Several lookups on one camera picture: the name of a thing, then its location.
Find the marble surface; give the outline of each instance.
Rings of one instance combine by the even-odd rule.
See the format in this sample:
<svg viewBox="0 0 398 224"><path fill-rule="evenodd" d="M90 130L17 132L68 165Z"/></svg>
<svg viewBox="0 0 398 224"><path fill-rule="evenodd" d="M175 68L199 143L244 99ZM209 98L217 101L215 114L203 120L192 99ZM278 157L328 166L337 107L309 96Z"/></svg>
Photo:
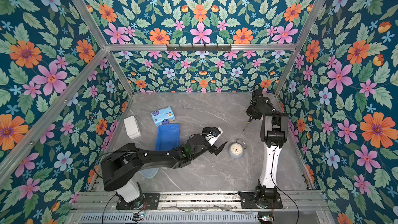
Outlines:
<svg viewBox="0 0 398 224"><path fill-rule="evenodd" d="M134 103L128 116L134 115L142 135L131 140L122 128L112 150L126 143L154 150L158 128L151 112L170 106L176 116L174 124L180 124L180 144L191 134L200 133L204 127L220 127L224 131L216 146L228 141L218 155L206 152L181 169L160 168L152 179L140 173L133 177L143 191L238 191L254 190L263 167L264 146L260 141L260 121L246 126L251 93L151 93L134 95ZM247 144L244 156L233 159L228 154L231 142L241 139ZM306 183L294 156L290 142L281 151L277 170L277 184L281 189L302 190ZM102 182L96 190L103 190Z"/></svg>

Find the blue patterned package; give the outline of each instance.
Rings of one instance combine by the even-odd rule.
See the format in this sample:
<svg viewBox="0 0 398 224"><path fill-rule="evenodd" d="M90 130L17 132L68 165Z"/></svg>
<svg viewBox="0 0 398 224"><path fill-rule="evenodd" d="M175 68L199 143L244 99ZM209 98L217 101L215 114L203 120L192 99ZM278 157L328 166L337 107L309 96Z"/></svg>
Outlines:
<svg viewBox="0 0 398 224"><path fill-rule="evenodd" d="M165 107L151 113L153 122L158 127L161 124L168 124L176 120L171 107Z"/></svg>

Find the clock face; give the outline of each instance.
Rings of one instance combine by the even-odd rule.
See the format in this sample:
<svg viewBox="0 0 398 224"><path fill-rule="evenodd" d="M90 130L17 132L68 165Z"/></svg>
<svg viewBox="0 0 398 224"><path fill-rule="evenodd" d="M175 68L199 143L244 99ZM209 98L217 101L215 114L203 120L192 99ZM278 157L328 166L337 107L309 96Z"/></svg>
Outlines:
<svg viewBox="0 0 398 224"><path fill-rule="evenodd" d="M234 155L240 155L243 152L243 147L240 144L234 143L230 146L230 150Z"/></svg>

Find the white box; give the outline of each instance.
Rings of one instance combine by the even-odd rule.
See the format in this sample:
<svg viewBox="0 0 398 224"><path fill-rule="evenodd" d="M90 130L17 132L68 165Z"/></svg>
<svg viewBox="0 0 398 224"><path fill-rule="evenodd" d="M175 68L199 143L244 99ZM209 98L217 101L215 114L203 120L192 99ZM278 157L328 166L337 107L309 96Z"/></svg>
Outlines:
<svg viewBox="0 0 398 224"><path fill-rule="evenodd" d="M140 129L138 128L138 124L134 116L125 118L124 123L129 138L134 139L141 136Z"/></svg>

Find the floral wallpaper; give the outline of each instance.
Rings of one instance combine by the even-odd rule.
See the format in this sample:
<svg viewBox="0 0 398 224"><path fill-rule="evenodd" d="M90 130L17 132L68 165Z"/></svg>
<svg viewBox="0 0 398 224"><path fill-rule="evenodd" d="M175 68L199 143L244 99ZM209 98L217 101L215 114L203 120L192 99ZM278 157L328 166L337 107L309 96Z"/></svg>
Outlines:
<svg viewBox="0 0 398 224"><path fill-rule="evenodd" d="M0 0L0 161L98 50L70 0Z"/></svg>
<svg viewBox="0 0 398 224"><path fill-rule="evenodd" d="M398 223L397 0L327 0L282 107L339 224Z"/></svg>
<svg viewBox="0 0 398 224"><path fill-rule="evenodd" d="M109 43L283 44L297 40L314 0L85 1Z"/></svg>
<svg viewBox="0 0 398 224"><path fill-rule="evenodd" d="M231 51L193 53L120 51L117 60L134 91L272 92L290 52Z"/></svg>
<svg viewBox="0 0 398 224"><path fill-rule="evenodd" d="M104 59L2 186L0 223L64 223L79 192L89 189L126 105L127 94ZM12 118L0 115L3 122Z"/></svg>

